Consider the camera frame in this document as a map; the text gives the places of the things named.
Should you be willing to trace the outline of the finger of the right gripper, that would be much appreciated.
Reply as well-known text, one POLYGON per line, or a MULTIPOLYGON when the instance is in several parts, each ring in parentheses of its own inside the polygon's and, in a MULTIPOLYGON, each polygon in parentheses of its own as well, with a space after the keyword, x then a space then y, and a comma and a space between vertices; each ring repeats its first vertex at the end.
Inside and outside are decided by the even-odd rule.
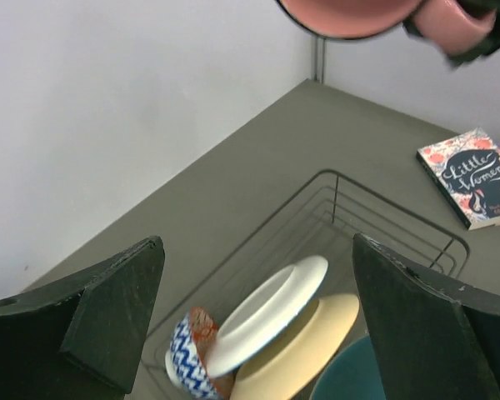
POLYGON ((458 68, 500 49, 500 1, 423 1, 402 26, 458 68))

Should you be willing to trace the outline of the Little Women book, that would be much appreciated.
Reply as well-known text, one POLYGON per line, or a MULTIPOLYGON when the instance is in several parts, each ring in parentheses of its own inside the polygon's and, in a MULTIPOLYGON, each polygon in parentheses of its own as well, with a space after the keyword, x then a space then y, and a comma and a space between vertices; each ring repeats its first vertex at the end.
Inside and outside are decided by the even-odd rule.
POLYGON ((500 226, 500 147, 480 127, 416 158, 467 229, 500 226))

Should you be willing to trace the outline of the teal scalloped plate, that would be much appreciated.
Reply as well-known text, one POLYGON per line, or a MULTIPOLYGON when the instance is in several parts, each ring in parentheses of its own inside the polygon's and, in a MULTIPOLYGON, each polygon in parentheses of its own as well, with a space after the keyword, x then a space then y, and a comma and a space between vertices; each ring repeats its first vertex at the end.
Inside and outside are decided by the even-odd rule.
POLYGON ((368 335, 350 344, 329 363, 315 383, 310 399, 386 399, 368 335))

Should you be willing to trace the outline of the peach bird plate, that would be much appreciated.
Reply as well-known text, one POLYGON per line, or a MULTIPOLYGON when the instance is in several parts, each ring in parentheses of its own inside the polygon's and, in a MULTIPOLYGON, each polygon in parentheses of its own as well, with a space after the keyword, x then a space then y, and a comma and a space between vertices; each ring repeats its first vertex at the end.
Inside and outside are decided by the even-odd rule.
POLYGON ((231 399, 290 399, 326 366, 352 329, 360 302, 352 293, 313 299, 238 370, 231 399))

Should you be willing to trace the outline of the orange blue patterned bowl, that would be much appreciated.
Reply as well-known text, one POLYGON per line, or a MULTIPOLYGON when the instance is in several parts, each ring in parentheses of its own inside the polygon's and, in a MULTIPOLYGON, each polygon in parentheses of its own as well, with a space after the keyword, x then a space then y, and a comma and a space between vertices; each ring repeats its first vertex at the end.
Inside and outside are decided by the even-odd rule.
POLYGON ((211 378, 206 369, 205 358, 217 333, 217 324, 201 307, 191 308, 172 331, 165 353, 167 375, 195 399, 229 399, 232 393, 232 372, 211 378))

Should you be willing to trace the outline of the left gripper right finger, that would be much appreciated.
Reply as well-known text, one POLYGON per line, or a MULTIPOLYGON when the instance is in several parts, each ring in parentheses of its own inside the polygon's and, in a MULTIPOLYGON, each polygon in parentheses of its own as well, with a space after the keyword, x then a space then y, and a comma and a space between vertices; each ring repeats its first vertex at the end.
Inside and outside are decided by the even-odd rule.
POLYGON ((500 296, 364 234, 352 265, 389 399, 500 399, 500 296))

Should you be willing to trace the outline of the watermelon pattern plate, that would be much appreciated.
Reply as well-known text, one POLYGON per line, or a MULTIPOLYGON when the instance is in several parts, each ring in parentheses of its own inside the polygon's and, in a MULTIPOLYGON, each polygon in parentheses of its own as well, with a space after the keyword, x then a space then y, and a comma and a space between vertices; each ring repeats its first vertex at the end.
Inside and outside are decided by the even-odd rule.
POLYGON ((310 256, 274 273, 249 294, 217 331, 206 370, 218 378, 271 342, 305 307, 328 271, 328 260, 310 256))

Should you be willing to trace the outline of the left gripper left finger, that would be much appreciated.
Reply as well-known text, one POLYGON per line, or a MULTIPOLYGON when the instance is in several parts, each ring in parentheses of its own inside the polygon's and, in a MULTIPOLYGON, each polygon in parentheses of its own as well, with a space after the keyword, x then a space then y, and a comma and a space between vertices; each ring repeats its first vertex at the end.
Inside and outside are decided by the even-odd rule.
POLYGON ((133 390, 165 251, 148 237, 0 300, 0 399, 122 399, 133 390))

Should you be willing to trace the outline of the pink mug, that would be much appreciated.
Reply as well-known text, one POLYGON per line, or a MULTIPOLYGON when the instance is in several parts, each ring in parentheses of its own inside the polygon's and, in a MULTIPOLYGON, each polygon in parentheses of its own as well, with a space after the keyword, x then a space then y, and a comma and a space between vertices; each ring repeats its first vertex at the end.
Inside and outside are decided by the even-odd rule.
POLYGON ((278 4, 303 28, 321 37, 358 40, 402 23, 423 1, 284 0, 278 4))

